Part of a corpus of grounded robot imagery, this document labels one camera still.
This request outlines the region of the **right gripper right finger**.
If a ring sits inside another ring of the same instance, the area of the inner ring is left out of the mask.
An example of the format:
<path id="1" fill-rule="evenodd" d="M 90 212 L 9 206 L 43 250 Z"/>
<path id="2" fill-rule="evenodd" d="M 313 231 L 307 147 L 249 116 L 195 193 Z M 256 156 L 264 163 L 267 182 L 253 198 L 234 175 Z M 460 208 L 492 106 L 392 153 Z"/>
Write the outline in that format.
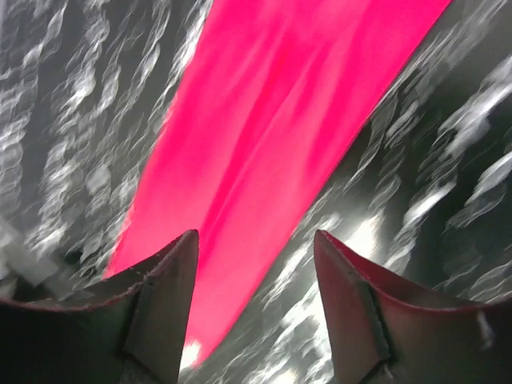
<path id="1" fill-rule="evenodd" d="M 510 382 L 510 300 L 439 293 L 324 230 L 314 236 L 314 263 L 340 383 Z"/>

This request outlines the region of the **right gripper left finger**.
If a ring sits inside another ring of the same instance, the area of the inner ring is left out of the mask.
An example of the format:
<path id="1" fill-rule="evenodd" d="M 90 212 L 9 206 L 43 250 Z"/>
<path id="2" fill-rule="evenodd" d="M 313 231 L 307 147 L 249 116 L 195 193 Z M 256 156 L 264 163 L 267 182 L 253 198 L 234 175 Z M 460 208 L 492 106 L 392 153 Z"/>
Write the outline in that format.
<path id="1" fill-rule="evenodd" d="M 63 300 L 25 280 L 1 301 L 4 383 L 175 383 L 198 264 L 188 230 Z"/>

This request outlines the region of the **magenta t shirt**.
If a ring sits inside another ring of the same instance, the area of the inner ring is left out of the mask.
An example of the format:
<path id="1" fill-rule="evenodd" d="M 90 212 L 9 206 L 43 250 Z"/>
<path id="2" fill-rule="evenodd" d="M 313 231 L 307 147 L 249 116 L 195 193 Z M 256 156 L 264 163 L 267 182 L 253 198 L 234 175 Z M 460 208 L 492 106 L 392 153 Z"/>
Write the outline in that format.
<path id="1" fill-rule="evenodd" d="M 108 274 L 199 232 L 185 360 L 224 339 L 448 1 L 216 1 Z"/>

